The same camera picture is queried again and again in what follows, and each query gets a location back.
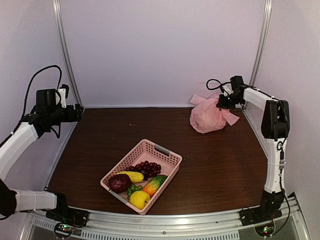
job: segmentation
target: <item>plastic basket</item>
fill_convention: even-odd
[[[165,182],[161,185],[161,187],[156,191],[155,195],[151,198],[149,203],[144,207],[144,209],[138,209],[133,206],[127,200],[127,193],[122,192],[120,194],[115,193],[109,188],[109,179],[113,177],[115,174],[125,171],[127,167],[135,166],[141,162],[149,161],[154,162],[161,165],[161,174],[168,176]],[[179,170],[179,165],[182,161],[182,157],[162,146],[159,146],[152,141],[147,139],[143,139],[139,142],[107,175],[105,175],[100,184],[106,190],[108,190],[113,196],[119,199],[121,202],[126,204],[128,207],[135,210],[140,215],[145,215],[148,210],[152,207],[152,205],[156,202],[158,197],[163,193],[165,188],[168,186],[170,181],[174,178],[176,173]],[[145,186],[148,181],[143,181],[140,183],[136,183],[138,186]]]

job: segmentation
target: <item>white wall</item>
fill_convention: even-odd
[[[23,111],[32,75],[48,65],[63,69],[62,83],[68,83],[59,44],[52,0],[0,1],[0,142],[16,126]],[[27,111],[35,104],[36,90],[56,88],[59,72],[49,69],[34,79]],[[73,104],[71,96],[68,103]],[[62,126],[61,139],[47,133],[28,148],[8,174],[5,183],[15,189],[43,190],[57,152],[72,124]],[[0,239],[15,240],[25,214],[0,221]]]
[[[64,0],[63,24],[86,107],[188,106],[205,82],[249,82],[265,1]]]
[[[291,130],[285,185],[295,191],[311,238],[320,219],[320,5],[317,0],[273,1],[272,19],[256,86],[288,100]],[[262,111],[248,108],[257,126]]]

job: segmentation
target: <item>yellow fruit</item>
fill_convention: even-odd
[[[142,173],[136,172],[136,171],[121,171],[121,172],[118,172],[117,174],[128,175],[131,182],[133,182],[134,184],[141,183],[144,180],[144,175]]]
[[[149,201],[150,195],[144,191],[135,191],[130,197],[130,203],[140,210],[144,209]]]

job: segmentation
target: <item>wooden table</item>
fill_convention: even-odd
[[[212,213],[260,204],[267,158],[242,112],[234,126],[201,134],[191,108],[86,109],[55,169],[49,190],[72,207],[136,214],[100,180],[141,139],[183,157],[180,170],[149,215]]]

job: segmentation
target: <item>pink plastic bag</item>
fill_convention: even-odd
[[[191,111],[190,124],[199,133],[223,129],[227,123],[232,126],[239,117],[233,115],[226,109],[216,107],[219,101],[219,95],[213,94],[208,99],[193,95],[190,103],[197,105]]]

